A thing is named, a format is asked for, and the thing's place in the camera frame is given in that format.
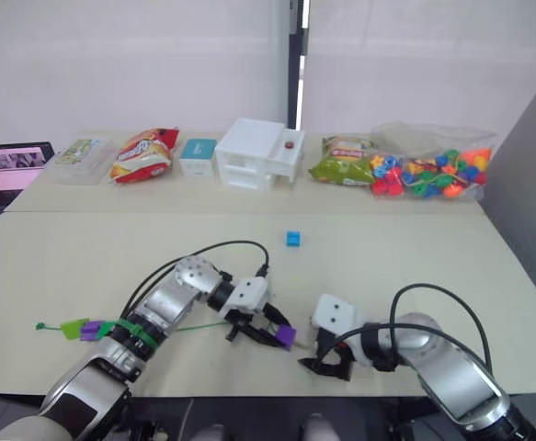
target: laptop screen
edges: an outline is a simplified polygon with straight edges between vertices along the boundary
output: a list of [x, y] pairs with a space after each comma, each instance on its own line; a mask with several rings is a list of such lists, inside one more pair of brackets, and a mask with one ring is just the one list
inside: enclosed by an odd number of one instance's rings
[[37, 177], [52, 156], [48, 142], [0, 145], [0, 209]]

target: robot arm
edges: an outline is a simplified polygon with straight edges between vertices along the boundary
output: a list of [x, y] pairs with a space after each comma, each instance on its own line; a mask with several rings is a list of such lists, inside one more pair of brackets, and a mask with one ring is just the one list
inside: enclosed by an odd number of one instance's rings
[[[397, 322], [440, 330], [432, 318], [422, 313], [406, 314]], [[331, 337], [373, 324], [353, 305], [326, 294], [319, 300], [312, 323], [320, 330], [319, 346], [330, 342]], [[417, 373], [429, 398], [468, 439], [536, 440], [536, 429], [474, 357], [436, 334], [396, 329], [395, 337], [399, 363]], [[320, 367], [314, 358], [305, 358], [301, 363], [315, 373], [346, 380], [353, 360], [383, 371], [395, 368], [389, 329], [357, 334], [346, 343], [347, 348], [336, 350], [341, 357], [338, 365]]]
[[114, 425], [131, 397], [127, 382], [142, 374], [155, 350], [186, 318], [196, 301], [208, 304], [237, 333], [263, 344], [285, 344], [254, 328], [259, 313], [275, 324], [289, 325], [268, 303], [268, 283], [251, 277], [233, 285], [230, 275], [209, 261], [191, 255], [157, 285], [111, 333], [102, 338], [47, 393], [38, 416], [23, 418], [0, 432], [0, 440], [67, 441], [101, 439]]

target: blue bead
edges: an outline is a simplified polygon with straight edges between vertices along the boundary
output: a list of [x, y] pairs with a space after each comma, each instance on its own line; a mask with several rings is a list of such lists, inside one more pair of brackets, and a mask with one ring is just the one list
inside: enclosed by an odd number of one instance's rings
[[301, 232], [286, 232], [286, 246], [301, 246]]
[[384, 168], [393, 168], [396, 165], [396, 158], [394, 156], [386, 156], [384, 158]]
[[468, 176], [469, 181], [474, 181], [474, 179], [480, 175], [480, 169], [478, 167], [474, 167], [473, 165], [466, 168], [466, 175]]
[[423, 198], [432, 198], [433, 196], [437, 196], [441, 194], [441, 190], [436, 187], [433, 184], [429, 184], [427, 186], [427, 189], [425, 190], [425, 194], [423, 195]]
[[450, 158], [448, 158], [447, 154], [440, 154], [439, 156], [435, 157], [435, 164], [437, 167], [443, 167], [448, 164], [450, 161]]
[[408, 172], [403, 172], [402, 178], [403, 178], [403, 182], [408, 185], [414, 184], [418, 180], [414, 175]]
[[384, 177], [388, 173], [388, 169], [384, 167], [376, 167], [374, 168], [374, 176], [376, 177]]

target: white drawer organizer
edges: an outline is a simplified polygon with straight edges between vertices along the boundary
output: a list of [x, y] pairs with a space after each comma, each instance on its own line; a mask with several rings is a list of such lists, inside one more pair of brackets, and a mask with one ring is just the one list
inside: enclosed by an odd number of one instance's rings
[[[277, 175], [293, 182], [304, 135], [279, 122], [238, 119], [215, 149], [221, 182], [259, 191], [269, 191]], [[286, 148], [287, 142], [293, 147]]]

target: purple block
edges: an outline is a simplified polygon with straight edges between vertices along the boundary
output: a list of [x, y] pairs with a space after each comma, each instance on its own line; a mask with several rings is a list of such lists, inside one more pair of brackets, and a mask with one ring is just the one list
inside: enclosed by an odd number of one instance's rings
[[281, 324], [276, 332], [276, 339], [284, 344], [284, 347], [289, 351], [294, 343], [294, 337], [296, 336], [296, 330], [286, 324]]
[[97, 333], [100, 329], [100, 325], [103, 323], [103, 320], [94, 320], [92, 322], [87, 322], [84, 326], [80, 328], [80, 332], [83, 333]]
[[82, 340], [83, 342], [95, 342], [97, 339], [98, 339], [98, 331], [94, 333], [82, 332], [82, 334], [80, 335], [80, 340]]

